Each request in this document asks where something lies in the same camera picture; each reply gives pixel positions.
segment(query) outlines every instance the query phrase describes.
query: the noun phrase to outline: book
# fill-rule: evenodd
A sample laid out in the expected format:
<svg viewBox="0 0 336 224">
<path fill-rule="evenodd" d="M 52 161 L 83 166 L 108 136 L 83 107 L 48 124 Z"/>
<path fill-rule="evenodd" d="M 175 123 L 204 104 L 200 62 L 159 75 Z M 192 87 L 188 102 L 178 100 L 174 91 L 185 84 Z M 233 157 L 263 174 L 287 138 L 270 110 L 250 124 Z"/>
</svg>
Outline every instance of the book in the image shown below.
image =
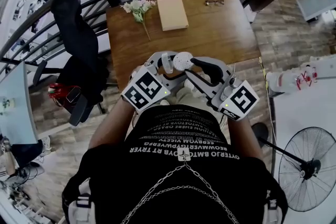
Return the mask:
<svg viewBox="0 0 336 224">
<path fill-rule="evenodd" d="M 163 31 L 189 26 L 182 0 L 157 0 Z"/>
</svg>

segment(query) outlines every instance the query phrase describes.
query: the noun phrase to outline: flower stem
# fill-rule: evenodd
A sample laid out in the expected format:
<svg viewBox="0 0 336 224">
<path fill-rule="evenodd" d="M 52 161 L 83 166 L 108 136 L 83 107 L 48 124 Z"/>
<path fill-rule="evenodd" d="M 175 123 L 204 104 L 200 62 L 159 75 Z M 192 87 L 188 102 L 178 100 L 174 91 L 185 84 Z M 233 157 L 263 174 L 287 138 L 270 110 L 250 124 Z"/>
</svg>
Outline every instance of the flower stem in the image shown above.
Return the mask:
<svg viewBox="0 0 336 224">
<path fill-rule="evenodd" d="M 146 27 L 146 24 L 145 24 L 144 21 L 142 22 L 142 25 L 143 25 L 143 28 L 145 28 L 145 31 L 146 31 L 146 34 L 148 36 L 149 41 L 151 41 L 151 37 L 149 36 L 148 30 L 147 30 L 147 27 Z"/>
</svg>

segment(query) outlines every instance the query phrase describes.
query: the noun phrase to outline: fan grille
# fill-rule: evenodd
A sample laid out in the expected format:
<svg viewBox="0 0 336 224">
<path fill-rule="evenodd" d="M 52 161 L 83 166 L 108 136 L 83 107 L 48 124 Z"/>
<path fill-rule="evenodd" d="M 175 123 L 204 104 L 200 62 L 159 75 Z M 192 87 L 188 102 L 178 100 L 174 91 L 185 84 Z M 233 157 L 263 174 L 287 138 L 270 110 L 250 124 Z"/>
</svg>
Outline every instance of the fan grille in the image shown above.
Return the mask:
<svg viewBox="0 0 336 224">
<path fill-rule="evenodd" d="M 279 184 L 284 190 L 288 206 L 295 211 L 308 211 L 321 204 L 336 183 L 336 141 L 326 130 L 309 127 L 299 131 L 288 142 L 285 151 L 308 162 L 319 160 L 321 169 L 304 179 L 300 163 L 282 155 Z"/>
</svg>

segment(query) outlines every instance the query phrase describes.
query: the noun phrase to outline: white flowers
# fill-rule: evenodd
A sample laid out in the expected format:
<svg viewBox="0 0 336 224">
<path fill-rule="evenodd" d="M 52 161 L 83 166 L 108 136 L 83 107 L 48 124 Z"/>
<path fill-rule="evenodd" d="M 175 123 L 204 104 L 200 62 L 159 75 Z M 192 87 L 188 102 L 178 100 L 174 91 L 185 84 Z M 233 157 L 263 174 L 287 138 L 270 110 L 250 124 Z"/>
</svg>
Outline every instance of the white flowers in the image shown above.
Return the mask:
<svg viewBox="0 0 336 224">
<path fill-rule="evenodd" d="M 132 0 L 131 3 L 125 2 L 124 5 L 120 6 L 127 13 L 132 12 L 133 16 L 134 16 L 134 19 L 137 23 L 142 23 L 149 40 L 151 40 L 151 38 L 149 36 L 149 33 L 148 33 L 146 25 L 145 25 L 145 13 L 155 5 L 156 5 L 155 1 Z"/>
</svg>

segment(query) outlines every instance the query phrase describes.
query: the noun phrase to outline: wooden table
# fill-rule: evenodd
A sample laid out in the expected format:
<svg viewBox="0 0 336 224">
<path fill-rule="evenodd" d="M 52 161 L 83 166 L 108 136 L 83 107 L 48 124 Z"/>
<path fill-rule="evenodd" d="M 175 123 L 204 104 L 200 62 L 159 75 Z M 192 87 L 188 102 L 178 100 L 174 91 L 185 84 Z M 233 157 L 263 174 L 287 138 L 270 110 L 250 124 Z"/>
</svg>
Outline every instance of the wooden table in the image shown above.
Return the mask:
<svg viewBox="0 0 336 224">
<path fill-rule="evenodd" d="M 119 90 L 127 85 L 133 69 L 154 52 L 189 51 L 226 64 L 260 56 L 255 35 L 240 0 L 224 0 L 223 6 L 206 6 L 205 0 L 183 0 L 189 28 L 162 31 L 158 7 L 149 10 L 142 24 L 120 7 L 107 10 L 111 54 Z"/>
</svg>

